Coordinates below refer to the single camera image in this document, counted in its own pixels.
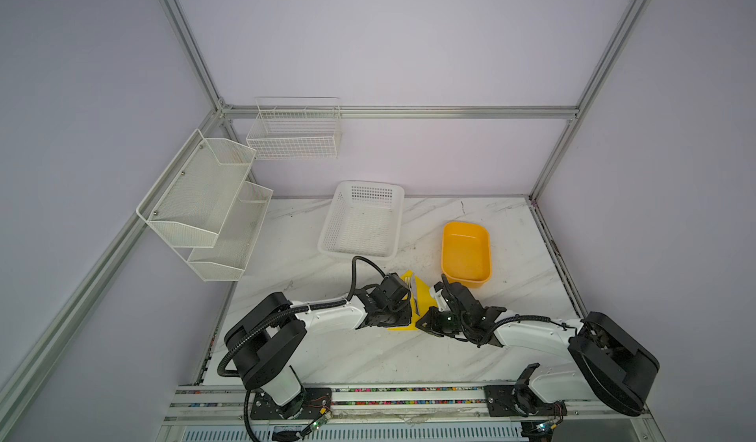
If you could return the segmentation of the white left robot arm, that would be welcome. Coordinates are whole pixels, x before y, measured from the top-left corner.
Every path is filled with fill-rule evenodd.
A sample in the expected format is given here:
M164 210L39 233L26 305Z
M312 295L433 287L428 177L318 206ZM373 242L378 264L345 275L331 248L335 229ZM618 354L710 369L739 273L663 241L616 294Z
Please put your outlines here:
M246 390L263 392L281 410L296 412L305 390L289 361L307 336L393 329L412 319L413 287L395 273L336 300L298 302L274 292L226 333L217 373L239 379Z

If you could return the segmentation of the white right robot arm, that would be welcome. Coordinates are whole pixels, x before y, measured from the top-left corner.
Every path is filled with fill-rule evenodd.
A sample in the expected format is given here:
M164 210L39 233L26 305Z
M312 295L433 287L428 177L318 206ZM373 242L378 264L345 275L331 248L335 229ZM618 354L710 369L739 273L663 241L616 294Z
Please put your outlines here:
M562 359L546 367L526 366L510 387L511 409L519 416L550 410L562 416L569 401L598 401L624 416L641 416L660 370L659 361L602 312L557 320L503 306L484 306L465 286L438 282L434 304L417 329L477 348L523 348Z

